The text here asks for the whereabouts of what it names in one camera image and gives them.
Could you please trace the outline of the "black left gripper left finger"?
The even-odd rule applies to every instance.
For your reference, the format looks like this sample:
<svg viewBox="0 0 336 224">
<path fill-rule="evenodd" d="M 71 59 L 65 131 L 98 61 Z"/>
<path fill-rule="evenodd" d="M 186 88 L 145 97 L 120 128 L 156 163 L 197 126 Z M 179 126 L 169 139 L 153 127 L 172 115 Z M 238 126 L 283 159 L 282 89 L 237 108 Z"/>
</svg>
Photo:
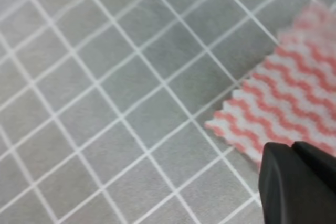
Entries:
<svg viewBox="0 0 336 224">
<path fill-rule="evenodd" d="M 258 182 L 264 222 L 335 223 L 335 194 L 291 147 L 264 147 Z"/>
</svg>

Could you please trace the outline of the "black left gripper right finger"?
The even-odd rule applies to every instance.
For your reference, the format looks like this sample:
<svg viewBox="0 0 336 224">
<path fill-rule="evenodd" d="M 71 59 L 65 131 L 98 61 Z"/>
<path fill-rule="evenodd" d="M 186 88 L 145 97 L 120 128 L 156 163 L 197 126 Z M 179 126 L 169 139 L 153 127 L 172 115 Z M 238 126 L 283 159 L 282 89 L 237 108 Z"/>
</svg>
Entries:
<svg viewBox="0 0 336 224">
<path fill-rule="evenodd" d="M 306 142 L 295 142 L 291 148 L 335 194 L 335 157 Z"/>
</svg>

